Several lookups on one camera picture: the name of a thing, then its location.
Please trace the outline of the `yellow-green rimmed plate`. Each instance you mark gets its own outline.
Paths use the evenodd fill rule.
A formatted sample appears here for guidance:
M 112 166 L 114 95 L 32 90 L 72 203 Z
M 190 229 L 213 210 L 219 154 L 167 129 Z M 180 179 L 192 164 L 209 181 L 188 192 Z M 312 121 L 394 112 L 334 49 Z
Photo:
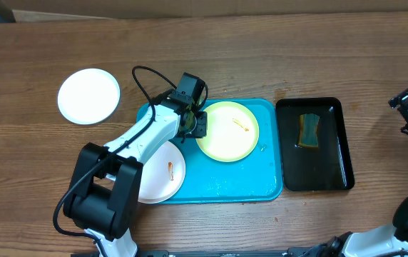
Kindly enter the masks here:
M 248 107 L 234 101 L 219 101 L 205 108 L 206 136 L 198 138 L 200 150 L 221 162 L 239 161 L 256 147 L 260 128 Z

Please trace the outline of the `white round plate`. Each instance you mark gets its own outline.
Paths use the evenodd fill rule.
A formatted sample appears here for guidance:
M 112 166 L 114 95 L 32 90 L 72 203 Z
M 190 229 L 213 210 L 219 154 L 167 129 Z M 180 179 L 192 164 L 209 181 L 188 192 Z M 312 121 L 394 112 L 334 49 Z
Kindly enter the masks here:
M 107 119 L 120 98 L 121 88 L 112 74 L 103 69 L 82 69 L 61 84 L 57 105 L 68 121 L 91 125 Z

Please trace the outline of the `green yellow sponge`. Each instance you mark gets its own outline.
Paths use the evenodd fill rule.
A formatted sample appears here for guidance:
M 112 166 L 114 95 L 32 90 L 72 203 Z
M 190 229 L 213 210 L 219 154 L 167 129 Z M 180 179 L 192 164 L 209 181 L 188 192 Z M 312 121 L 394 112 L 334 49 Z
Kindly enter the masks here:
M 318 148 L 320 117 L 317 114 L 301 114 L 299 125 L 300 132 L 297 145 L 302 148 Z

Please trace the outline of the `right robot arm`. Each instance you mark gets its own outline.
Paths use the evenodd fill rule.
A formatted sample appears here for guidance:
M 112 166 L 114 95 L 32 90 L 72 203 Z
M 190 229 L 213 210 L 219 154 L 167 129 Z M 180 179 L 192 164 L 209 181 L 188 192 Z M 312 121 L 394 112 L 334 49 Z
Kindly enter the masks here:
M 408 135 L 408 89 L 389 101 L 406 121 L 400 131 Z M 301 251 L 301 256 L 408 256 L 408 197 L 397 208 L 392 223 L 362 233 L 347 232 L 327 243 Z

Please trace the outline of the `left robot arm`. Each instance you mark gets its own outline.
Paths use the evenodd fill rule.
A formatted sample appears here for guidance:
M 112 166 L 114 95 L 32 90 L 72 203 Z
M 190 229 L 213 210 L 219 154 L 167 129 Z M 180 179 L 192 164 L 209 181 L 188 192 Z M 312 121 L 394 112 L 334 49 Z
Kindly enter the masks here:
M 184 73 L 178 84 L 148 99 L 148 110 L 127 132 L 80 151 L 67 192 L 53 213 L 63 235 L 86 237 L 100 256 L 137 256 L 129 227 L 137 209 L 144 164 L 167 141 L 202 138 L 208 86 Z

